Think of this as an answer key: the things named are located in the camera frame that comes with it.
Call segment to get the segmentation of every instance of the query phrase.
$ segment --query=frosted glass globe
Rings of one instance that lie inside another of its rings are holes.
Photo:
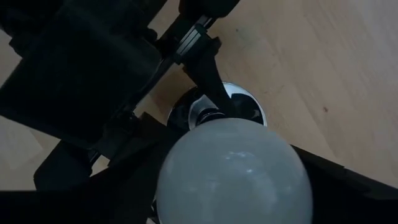
[[[266,127],[218,119],[184,135],[157,186],[162,224],[311,223],[312,193],[295,151]]]

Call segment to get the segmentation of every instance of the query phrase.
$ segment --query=white sphere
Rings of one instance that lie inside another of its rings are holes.
[[[218,119],[184,135],[159,175],[162,224],[311,223],[312,193],[295,151],[266,127]]]

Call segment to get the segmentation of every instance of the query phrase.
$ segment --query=chrome base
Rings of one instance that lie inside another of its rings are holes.
[[[228,96],[236,105],[242,118],[267,126],[266,115],[255,97],[244,88],[232,83],[224,82]],[[223,117],[217,106],[197,87],[184,94],[175,104],[169,114],[167,126],[181,131],[189,131],[212,119]]]

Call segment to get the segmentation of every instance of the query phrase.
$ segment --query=reflective chrome surface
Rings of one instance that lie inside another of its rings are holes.
[[[244,88],[228,82],[224,82],[224,88],[229,97],[232,97],[232,94],[240,93],[252,98],[258,105],[259,113],[262,116],[262,120],[264,121],[264,126],[267,126],[266,114],[262,110],[259,102],[255,99],[255,97],[252,94],[250,94]],[[210,108],[217,108],[217,106],[205,95],[203,95],[201,98],[192,103],[188,114],[188,125],[190,130],[196,127],[199,114],[203,110]]]

